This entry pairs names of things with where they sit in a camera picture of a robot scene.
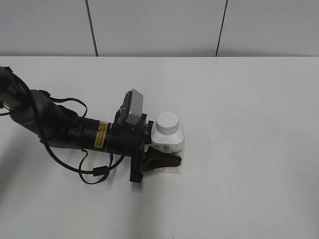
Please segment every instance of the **wire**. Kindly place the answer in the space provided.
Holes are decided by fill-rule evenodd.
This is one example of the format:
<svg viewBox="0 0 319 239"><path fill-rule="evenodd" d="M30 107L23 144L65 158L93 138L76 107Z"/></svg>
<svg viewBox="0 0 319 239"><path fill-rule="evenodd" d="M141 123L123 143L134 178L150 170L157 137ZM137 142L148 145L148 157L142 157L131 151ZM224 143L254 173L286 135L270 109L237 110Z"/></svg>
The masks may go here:
<svg viewBox="0 0 319 239"><path fill-rule="evenodd" d="M8 115L11 115L13 112L10 111L10 112L6 112L6 113L1 113L0 116L8 116Z"/></svg>
<svg viewBox="0 0 319 239"><path fill-rule="evenodd" d="M38 112L38 109L37 109L37 106L36 106L36 103L35 103L35 100L34 100L34 97L32 95L32 92L31 90L29 89L29 87L20 79L20 78L17 78L17 81L18 83L21 85L21 87L24 88L26 94L27 94L27 97L31 103L31 106L32 106L32 110L33 110L33 113L34 113L34 118L35 118L35 122L37 124L37 127L38 127L38 130L39 130L39 134L40 134L40 139L42 140L42 143L45 147L45 149L47 150L47 152L49 153L49 155L58 163L60 164L61 166L73 171L73 172L76 172L76 173L79 173L80 175L80 178L82 179L83 182L87 183L87 184L97 184L97 183L100 183L100 182L103 182L105 179L107 179L107 177L109 176L109 173L110 173L110 170L116 168L124 159L127 151L128 151L128 148L130 146L130 142L131 142L131 137L129 137L128 139L128 142L127 142L127 145L121 155L121 157L119 158L119 160L112 165L112 162L113 162L113 151L111 151L110 153L110 163L109 163L109 167L108 166L103 166L103 167L98 167L98 168L94 168L92 171L85 171L85 170L82 170L82 164L84 162L84 160L87 158L88 156L88 152L86 150L84 150L83 148L81 148L81 151L82 152L85 152L85 156L83 157L83 159L81 160L80 164L79 164L79 168L76 169L76 168L73 168L71 167L70 165L62 162L54 153L53 151L51 150L48 142L47 142L47 138L45 137L45 134L44 134L44 131L43 131L43 128L42 128L42 123L41 123L41 120L40 120L40 117L39 117L39 112ZM82 104L85 108L86 108L86 111L83 115L83 117L86 115L87 113L87 106L80 100L78 99L75 99L75 98L65 98L65 99L56 99L56 98L52 98L50 96L48 96L52 101L54 102L65 102L65 101L75 101L75 102L78 102L80 104ZM0 116L3 116L3 115L10 115L12 114L13 112L7 112L7 113L3 113L3 114L0 114ZM99 179L97 182L94 182L94 183L90 183L90 182L87 182L84 178L83 178L83 174L93 174L94 175L94 171L97 171L98 174L100 174L101 172L103 172L104 174L103 177L101 179Z"/></svg>
<svg viewBox="0 0 319 239"><path fill-rule="evenodd" d="M86 104L84 104L82 101L80 101L79 99L76 99L76 98L64 98L64 99L57 99L57 98L53 98L53 97L49 97L50 100L52 100L53 102L56 102L56 103L64 103L64 102L67 102L67 101L75 101L81 105L83 105L85 107L85 112L84 114L82 115L82 117L85 117L86 116L86 113L88 112L88 107L86 106Z"/></svg>
<svg viewBox="0 0 319 239"><path fill-rule="evenodd" d="M49 153L49 155L58 164L60 164L61 166L65 167L65 168L67 168L67 169L69 169L69 170L71 170L73 172L76 172L76 173L81 172L82 174L93 174L93 171L83 171L83 170L79 171L78 169L73 168L70 165L62 162L57 156L55 156L55 154L51 150L51 148L50 148L50 146L49 146L49 144L48 144L48 142L46 140L46 137L44 135L42 124L41 124L40 117L39 117L39 112L38 112L38 109L36 107L36 104L35 104L35 101L34 101L34 98L33 98L31 90L29 89L29 87L20 78L17 77L16 80L24 88L24 90L25 90L25 92L27 94L27 97L30 100L30 103L31 103L31 106L32 106L32 110L33 110L33 113L34 113L35 122L37 124L38 129L39 129L40 139L42 140L42 143L44 144L44 147L45 147L46 151Z"/></svg>
<svg viewBox="0 0 319 239"><path fill-rule="evenodd" d="M115 169L115 168L122 162L122 160L123 160L124 157L125 157L125 154L127 153L128 149L129 149L130 143L131 143L131 137L129 137L129 140L128 140L127 144L126 144L126 147L125 147L125 149L124 149L124 151L123 151L121 157L119 158L118 161L116 161L115 164L113 164L112 166L110 166L110 170Z"/></svg>
<svg viewBox="0 0 319 239"><path fill-rule="evenodd" d="M83 177L83 175L82 175L82 164L83 164L83 162L84 162L84 160L86 159L86 157L88 156L88 151L86 151L85 149L83 149L83 148L81 148L81 151L82 152L85 152L85 156L84 156L84 158L81 160L81 162L80 162L80 164L79 164L79 175L80 175L80 178L82 179L82 181L83 182L85 182L86 184L97 184L97 183L101 183L101 182L103 182L105 179L107 179L108 178L108 176L109 176L109 174L110 174L110 170L107 170L107 171L105 171L105 174L103 175L103 177L102 178L100 178L98 181L96 181L96 182L94 182L94 183L90 183L90 182L88 182L88 181L86 181L85 179L84 179L84 177Z"/></svg>

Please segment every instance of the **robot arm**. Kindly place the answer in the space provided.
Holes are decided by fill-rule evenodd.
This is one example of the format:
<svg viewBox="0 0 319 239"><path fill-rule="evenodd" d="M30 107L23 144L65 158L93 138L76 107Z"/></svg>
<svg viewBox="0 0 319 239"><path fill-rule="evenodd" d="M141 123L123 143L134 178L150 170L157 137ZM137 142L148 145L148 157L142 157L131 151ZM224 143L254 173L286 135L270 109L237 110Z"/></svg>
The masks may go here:
<svg viewBox="0 0 319 239"><path fill-rule="evenodd" d="M80 117L74 111L55 103L78 99L55 99L46 91L30 90L9 67L0 67L0 102L9 110L11 119L40 137L50 156L65 168L82 174L103 175L106 179L110 170L120 164L124 156L131 157L130 181L140 183L143 172L160 167L176 167L181 158L160 152L145 145L151 143L153 121L146 121L142 113L143 95L136 90L128 91L113 123ZM52 152L50 147L101 151L121 155L112 165L84 171L73 168Z"/></svg>

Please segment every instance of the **white bottle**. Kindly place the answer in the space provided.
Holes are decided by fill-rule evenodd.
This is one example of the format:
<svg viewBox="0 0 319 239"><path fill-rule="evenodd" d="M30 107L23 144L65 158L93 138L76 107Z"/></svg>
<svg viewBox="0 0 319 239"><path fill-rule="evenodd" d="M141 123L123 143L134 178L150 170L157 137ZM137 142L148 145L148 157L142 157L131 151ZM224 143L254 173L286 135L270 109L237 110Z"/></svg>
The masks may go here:
<svg viewBox="0 0 319 239"><path fill-rule="evenodd" d="M184 158L185 140L183 125L178 116L172 112L161 113L152 128L152 147ZM157 172L180 173L182 164L178 167L155 169Z"/></svg>

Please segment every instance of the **white table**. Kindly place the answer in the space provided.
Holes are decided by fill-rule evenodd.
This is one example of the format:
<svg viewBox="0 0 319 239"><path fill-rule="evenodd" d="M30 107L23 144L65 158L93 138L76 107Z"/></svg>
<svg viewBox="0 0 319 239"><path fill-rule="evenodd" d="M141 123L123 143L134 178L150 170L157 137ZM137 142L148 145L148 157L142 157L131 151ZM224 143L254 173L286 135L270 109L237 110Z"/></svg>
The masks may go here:
<svg viewBox="0 0 319 239"><path fill-rule="evenodd" d="M148 119L176 112L186 138L181 174L152 172L134 184L127 159L90 186L36 135L0 118L1 239L319 237L319 58L1 57L0 65L30 88L83 100L93 119L112 122L135 88ZM54 151L73 166L83 156ZM91 152L87 162L105 165L108 155Z"/></svg>

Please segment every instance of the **white bottle cap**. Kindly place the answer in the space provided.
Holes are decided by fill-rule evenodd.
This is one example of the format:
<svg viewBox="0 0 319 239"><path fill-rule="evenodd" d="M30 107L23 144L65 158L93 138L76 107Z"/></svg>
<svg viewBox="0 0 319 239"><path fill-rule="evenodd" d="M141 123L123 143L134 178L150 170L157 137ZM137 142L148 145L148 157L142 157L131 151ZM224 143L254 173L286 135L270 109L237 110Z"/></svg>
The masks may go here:
<svg viewBox="0 0 319 239"><path fill-rule="evenodd" d="M178 116L172 112L163 112L156 119L156 128L160 133L173 134L178 130Z"/></svg>

